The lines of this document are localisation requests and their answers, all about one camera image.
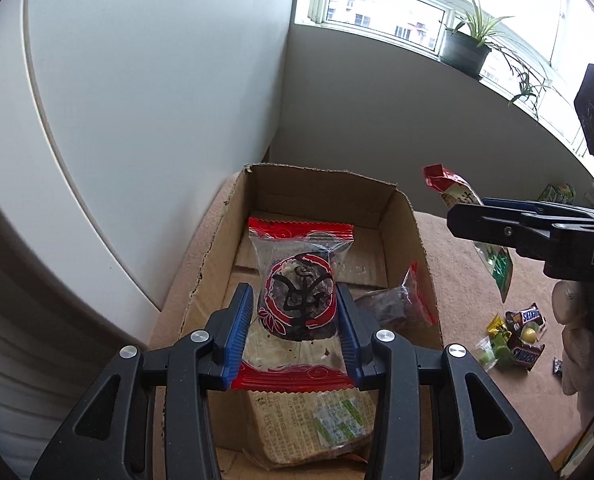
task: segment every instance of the cardboard box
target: cardboard box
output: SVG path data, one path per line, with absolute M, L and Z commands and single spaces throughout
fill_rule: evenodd
M 409 265 L 419 262 L 419 291 L 435 318 L 437 302 L 417 224 L 403 193 L 385 184 L 340 171 L 308 170 L 259 164 L 228 179 L 199 226 L 171 287 L 151 339 L 151 348 L 173 344 L 202 328 L 212 312 L 228 306 L 239 282 L 259 285 L 255 255 L 246 230 L 249 216 L 268 219 L 312 219 L 355 226 L 355 241 L 338 281 L 349 283 L 355 295 L 401 284 Z M 403 333 L 414 344 L 443 347 L 439 325 Z M 431 418 L 427 391 L 422 391 L 422 459 L 431 456 Z M 229 478 L 277 478 L 240 453 L 264 446 L 256 424 L 251 392 L 211 393 L 211 424 L 222 475 Z M 157 394 L 154 430 L 154 473 L 163 476 L 163 391 Z M 291 468 L 322 478 L 363 476 L 361 466 L 334 460 Z

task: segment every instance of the window sill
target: window sill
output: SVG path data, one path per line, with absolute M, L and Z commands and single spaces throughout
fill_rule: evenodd
M 403 48 L 405 50 L 410 50 L 412 52 L 416 52 L 417 54 L 421 54 L 422 56 L 426 56 L 429 59 L 435 60 L 436 62 L 440 62 L 439 56 L 437 56 L 437 54 L 435 54 L 434 52 L 430 52 L 429 50 L 426 50 L 425 48 L 415 47 L 414 44 L 411 44 L 411 43 L 395 40 L 389 35 L 380 34 L 379 32 L 372 31 L 365 27 L 359 27 L 359 26 L 354 26 L 354 25 L 335 25 L 334 23 L 331 23 L 331 22 L 314 23 L 313 21 L 311 21 L 308 18 L 306 18 L 306 19 L 296 18 L 295 25 L 306 25 L 308 27 L 315 27 L 315 28 L 328 28 L 331 30 L 338 30 L 340 32 L 345 32 L 346 34 L 356 34 L 357 36 L 363 36 L 364 38 L 382 41 L 383 43 L 389 43 L 391 45 Z M 510 92 L 506 91 L 505 89 L 501 88 L 500 86 L 496 85 L 494 82 L 486 79 L 485 77 L 481 78 L 480 83 L 482 85 L 486 86 L 487 88 L 491 89 L 492 91 L 496 92 L 497 94 L 501 95 L 504 99 L 510 100 L 512 98 L 512 95 L 510 95 Z M 533 120 L 537 121 L 534 113 L 523 102 L 515 101 L 513 103 L 513 105 L 517 106 L 518 108 L 523 110 L 523 112 L 525 112 L 531 118 L 533 118 Z M 556 128 L 554 128 L 548 121 L 546 121 L 542 118 L 539 118 L 538 123 L 541 124 L 541 126 L 543 126 L 545 129 L 547 129 L 549 131 L 549 133 L 551 133 L 554 137 L 556 137 L 565 147 L 567 147 L 567 149 L 570 151 L 570 153 L 572 153 L 579 160 L 579 162 L 584 166 L 584 168 L 586 168 L 588 173 L 590 173 L 590 175 L 592 175 L 592 177 L 594 178 L 594 158 L 591 155 L 587 154 L 586 156 L 582 157 L 579 154 L 577 154 L 574 151 L 571 144 L 566 140 L 566 138 Z

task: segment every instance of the red snack bag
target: red snack bag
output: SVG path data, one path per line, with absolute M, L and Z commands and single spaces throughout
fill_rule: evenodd
M 469 183 L 441 164 L 425 166 L 424 176 L 426 177 L 426 186 L 441 193 L 443 203 L 448 206 L 448 209 L 458 203 L 483 204 Z M 512 259 L 508 249 L 484 242 L 472 243 L 482 263 L 494 278 L 501 294 L 502 303 L 505 303 L 512 281 Z
M 350 224 L 248 219 L 262 286 L 232 388 L 321 392 L 352 388 L 337 337 L 335 277 Z
M 364 294 L 355 304 L 375 316 L 382 328 L 396 332 L 402 328 L 430 326 L 436 322 L 417 291 L 417 267 L 412 262 L 401 285 Z

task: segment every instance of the green leaves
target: green leaves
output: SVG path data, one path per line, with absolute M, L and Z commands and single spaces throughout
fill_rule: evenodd
M 470 0 L 474 12 L 471 14 L 465 12 L 465 16 L 461 17 L 461 21 L 457 24 L 453 30 L 459 30 L 464 25 L 468 25 L 470 29 L 470 35 L 478 41 L 477 46 L 483 46 L 488 38 L 497 36 L 500 34 L 498 30 L 494 28 L 507 18 L 512 16 L 501 16 L 499 18 L 493 18 L 492 16 L 485 16 L 484 11 L 481 9 L 481 1 Z
M 484 11 L 481 8 L 481 0 L 470 0 L 470 2 L 472 4 L 473 12 L 471 13 L 466 11 L 464 12 L 463 16 L 458 16 L 459 22 L 452 29 L 452 31 L 454 32 L 455 30 L 459 30 L 464 25 L 468 25 L 470 35 L 472 38 L 477 40 L 478 47 L 487 45 L 502 54 L 506 60 L 506 63 L 508 64 L 510 72 L 519 79 L 519 94 L 513 96 L 508 102 L 508 105 L 521 100 L 523 103 L 532 106 L 534 116 L 537 120 L 539 120 L 537 107 L 539 94 L 541 89 L 551 88 L 551 86 L 532 84 L 530 81 L 530 76 L 533 75 L 539 79 L 537 73 L 534 72 L 528 66 L 528 64 L 526 64 L 519 57 L 519 54 L 508 48 L 506 45 L 503 45 L 499 40 L 496 40 L 496 38 L 503 38 L 504 42 L 506 43 L 508 41 L 514 41 L 512 38 L 504 34 L 503 31 L 496 30 L 496 26 L 499 23 L 507 20 L 508 18 L 512 18 L 512 16 L 500 16 L 498 18 L 493 18 L 493 16 L 490 16 L 489 14 L 484 14 Z

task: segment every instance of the glove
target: glove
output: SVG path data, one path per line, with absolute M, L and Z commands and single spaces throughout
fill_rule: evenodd
M 552 311 L 564 325 L 561 388 L 567 396 L 579 393 L 584 422 L 594 413 L 594 283 L 556 283 Z

